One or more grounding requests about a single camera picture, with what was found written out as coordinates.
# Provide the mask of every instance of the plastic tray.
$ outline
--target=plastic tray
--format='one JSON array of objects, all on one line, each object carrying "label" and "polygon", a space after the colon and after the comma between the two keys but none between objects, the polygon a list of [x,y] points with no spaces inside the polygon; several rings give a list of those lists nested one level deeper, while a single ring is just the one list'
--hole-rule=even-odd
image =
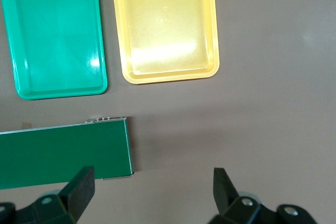
[{"label": "plastic tray", "polygon": [[2,5],[21,98],[105,91],[99,0],[2,0]]},{"label": "plastic tray", "polygon": [[122,72],[130,83],[217,72],[215,0],[114,0],[114,5]]}]

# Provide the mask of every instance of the gray table surface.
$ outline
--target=gray table surface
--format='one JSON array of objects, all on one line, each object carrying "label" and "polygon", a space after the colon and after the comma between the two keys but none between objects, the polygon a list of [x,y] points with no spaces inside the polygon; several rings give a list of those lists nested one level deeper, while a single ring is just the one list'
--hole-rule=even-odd
[{"label": "gray table surface", "polygon": [[[272,210],[297,204],[335,223],[336,0],[216,0],[218,73],[141,86],[121,74],[113,0],[100,2],[110,85],[90,97],[20,99],[0,11],[0,131],[130,117],[136,173],[98,180],[80,223],[207,223],[214,167]],[[0,201],[20,208],[63,185]]]}]

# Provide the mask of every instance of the silver bolt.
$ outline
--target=silver bolt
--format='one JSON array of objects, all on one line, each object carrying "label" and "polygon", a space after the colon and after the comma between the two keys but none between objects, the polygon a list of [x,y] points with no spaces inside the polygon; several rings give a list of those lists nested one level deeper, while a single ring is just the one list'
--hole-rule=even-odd
[{"label": "silver bolt", "polygon": [[285,212],[289,215],[297,216],[299,213],[296,211],[295,208],[292,207],[285,207]]},{"label": "silver bolt", "polygon": [[50,197],[47,197],[47,198],[44,198],[44,199],[42,200],[41,203],[42,203],[43,205],[45,205],[45,204],[50,203],[52,200],[53,200],[53,199],[51,199]]},{"label": "silver bolt", "polygon": [[250,199],[248,199],[248,198],[244,198],[244,199],[242,199],[241,201],[242,201],[242,203],[243,203],[245,206],[248,206],[248,207],[253,206],[253,202],[252,202],[252,200],[250,200]]}]

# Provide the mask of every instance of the yellow tray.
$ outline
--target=yellow tray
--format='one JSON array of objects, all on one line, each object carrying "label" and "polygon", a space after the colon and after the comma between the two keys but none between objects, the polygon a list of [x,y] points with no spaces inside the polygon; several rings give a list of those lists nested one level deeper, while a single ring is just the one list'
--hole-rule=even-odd
[{"label": "yellow tray", "polygon": [[215,0],[114,0],[130,83],[207,78],[219,67]]}]

